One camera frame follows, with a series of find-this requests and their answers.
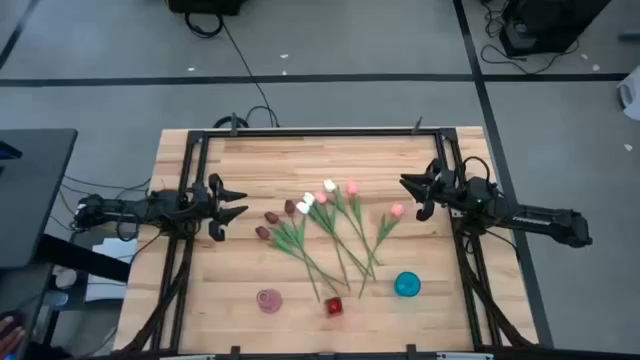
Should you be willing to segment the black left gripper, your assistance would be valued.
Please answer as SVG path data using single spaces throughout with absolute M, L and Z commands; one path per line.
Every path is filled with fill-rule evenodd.
M 216 242 L 226 240 L 224 226 L 228 226 L 240 214 L 248 209 L 248 206 L 221 208 L 220 201 L 233 202 L 246 198 L 247 193 L 223 189 L 223 182 L 217 173 L 208 178 L 208 186 L 202 182 L 192 184 L 193 202 L 196 205 L 196 217 L 200 219 L 210 218 L 208 225 L 209 236 Z

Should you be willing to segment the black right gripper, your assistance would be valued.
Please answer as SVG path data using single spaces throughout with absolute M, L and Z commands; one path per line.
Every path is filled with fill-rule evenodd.
M 436 204 L 445 206 L 455 193 L 455 172 L 449 170 L 440 159 L 434 159 L 424 174 L 401 174 L 402 186 L 422 208 L 416 219 L 429 220 Z

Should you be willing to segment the pink artificial tulip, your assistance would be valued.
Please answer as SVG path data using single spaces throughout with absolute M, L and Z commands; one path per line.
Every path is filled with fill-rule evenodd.
M 405 213 L 405 208 L 400 203 L 394 203 L 390 208 L 390 212 L 389 212 L 390 218 L 387 218 L 387 214 L 382 215 L 379 226 L 378 226 L 378 230 L 377 230 L 375 246 L 373 248 L 370 248 L 368 244 L 368 240 L 365 236 L 363 222 L 362 222 L 360 196 L 355 196 L 350 200 L 350 208 L 358 224 L 357 230 L 359 231 L 359 236 L 363 243 L 366 256 L 367 256 L 365 273 L 363 275 L 362 284 L 358 293 L 358 298 L 361 298 L 364 292 L 364 289 L 366 287 L 367 280 L 369 278 L 375 278 L 374 264 L 378 262 L 377 258 L 375 257 L 375 252 L 379 247 L 379 245 L 393 230 L 393 228 L 400 222 L 402 216 Z
M 348 200 L 349 200 L 349 206 L 351 208 L 351 211 L 353 212 L 354 218 L 356 220 L 357 223 L 357 228 L 358 228 L 358 232 L 359 235 L 361 237 L 361 240 L 363 242 L 367 257 L 368 257 L 368 267 L 369 270 L 371 272 L 371 275 L 373 277 L 373 279 L 376 279 L 376 275 L 375 272 L 373 270 L 373 255 L 371 253 L 371 249 L 368 245 L 366 236 L 365 236 L 365 232 L 364 232 L 364 228 L 363 228 L 363 224 L 362 224 L 362 214 L 361 214 L 361 202 L 360 202 L 360 195 L 359 195 L 359 187 L 357 185 L 356 182 L 354 181 L 349 181 L 347 183 L 346 186 L 346 193 L 348 196 Z
M 316 211 L 318 218 L 320 219 L 320 222 L 324 227 L 325 231 L 329 234 L 329 236 L 333 241 L 339 266 L 343 275 L 344 283 L 346 285 L 346 288 L 348 290 L 351 290 L 348 274 L 347 274 L 344 261 L 341 255 L 341 251 L 339 248 L 337 233 L 334 229 L 334 223 L 332 222 L 331 217 L 329 216 L 328 210 L 326 208 L 327 196 L 325 195 L 324 192 L 314 192 L 313 195 L 315 197 L 314 210 Z

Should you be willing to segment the blue round glass vase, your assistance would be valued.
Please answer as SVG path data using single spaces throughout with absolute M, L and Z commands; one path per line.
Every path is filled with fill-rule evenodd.
M 415 297 L 421 291 L 421 280 L 413 272 L 402 272 L 395 279 L 394 291 L 400 297 Z

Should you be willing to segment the pink round glass vase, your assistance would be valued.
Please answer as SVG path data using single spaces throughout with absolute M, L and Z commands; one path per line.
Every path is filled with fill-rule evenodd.
M 276 289 L 263 289 L 256 295 L 259 309 L 264 313 L 276 313 L 282 305 L 281 293 Z

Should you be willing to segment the white flat box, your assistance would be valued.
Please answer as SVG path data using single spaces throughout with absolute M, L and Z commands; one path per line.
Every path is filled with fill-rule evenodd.
M 101 244 L 94 245 L 92 250 L 130 264 L 137 251 L 137 240 L 125 242 L 119 238 L 105 238 Z M 126 282 L 89 275 L 85 301 L 90 303 L 102 300 L 123 300 L 126 288 Z

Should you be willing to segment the black slanted bar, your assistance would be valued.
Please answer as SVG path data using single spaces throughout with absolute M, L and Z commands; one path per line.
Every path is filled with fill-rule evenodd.
M 41 237 L 34 259 L 119 282 L 126 282 L 131 270 L 129 263 L 48 234 Z

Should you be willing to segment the white round cup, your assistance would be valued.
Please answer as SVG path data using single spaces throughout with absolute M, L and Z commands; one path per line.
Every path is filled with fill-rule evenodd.
M 78 273 L 73 269 L 60 269 L 54 278 L 55 286 L 65 290 L 73 287 L 78 281 Z

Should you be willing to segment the black desk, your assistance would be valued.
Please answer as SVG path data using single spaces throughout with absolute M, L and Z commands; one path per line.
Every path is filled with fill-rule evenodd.
M 0 130 L 0 143 L 21 152 L 0 159 L 0 269 L 32 262 L 77 135 L 75 129 Z

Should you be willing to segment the black box on floor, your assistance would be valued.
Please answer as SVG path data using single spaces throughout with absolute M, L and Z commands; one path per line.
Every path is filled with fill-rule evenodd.
M 235 16 L 247 0 L 166 0 L 174 13 Z

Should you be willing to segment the black floor equipment case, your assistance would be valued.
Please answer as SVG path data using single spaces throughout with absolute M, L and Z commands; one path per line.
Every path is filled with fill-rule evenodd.
M 612 0 L 508 0 L 499 40 L 508 56 L 563 53 Z

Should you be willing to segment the white waste bin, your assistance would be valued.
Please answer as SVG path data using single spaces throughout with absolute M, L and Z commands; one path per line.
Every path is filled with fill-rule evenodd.
M 640 65 L 617 85 L 617 90 L 623 113 L 632 120 L 640 121 Z

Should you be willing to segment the person's hand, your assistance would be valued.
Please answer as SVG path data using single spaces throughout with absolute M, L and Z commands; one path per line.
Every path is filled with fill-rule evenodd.
M 0 320 L 0 360 L 16 350 L 20 345 L 25 331 L 13 316 Z

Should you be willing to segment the black aluminium table frame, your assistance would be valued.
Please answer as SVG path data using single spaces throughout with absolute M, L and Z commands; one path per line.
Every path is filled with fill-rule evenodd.
M 236 136 L 216 130 L 205 171 L 217 173 L 233 191 L 247 193 L 239 206 L 248 209 L 234 219 L 226 240 L 216 242 L 206 231 L 196 237 L 187 284 L 178 349 L 183 354 L 399 352 L 469 350 L 473 346 L 450 216 L 437 208 L 425 222 L 416 219 L 417 205 L 401 186 L 404 173 L 420 173 L 437 155 L 431 128 L 419 133 L 401 128 L 244 129 Z M 343 285 L 338 294 L 313 274 L 316 300 L 305 265 L 273 249 L 255 228 L 268 211 L 282 213 L 286 200 L 322 188 L 354 181 L 362 200 L 363 227 L 375 246 L 383 214 L 400 203 L 405 213 L 375 252 L 376 279 L 369 278 L 361 298 L 363 275 L 344 250 L 341 255 L 351 290 L 345 286 L 332 240 L 308 223 L 305 247 L 319 267 Z M 365 248 L 347 219 L 338 232 L 364 265 Z M 413 272 L 421 280 L 415 297 L 394 291 L 396 277 Z M 262 312 L 256 295 L 263 289 L 281 293 L 276 313 Z M 340 316 L 326 315 L 325 300 L 342 299 Z

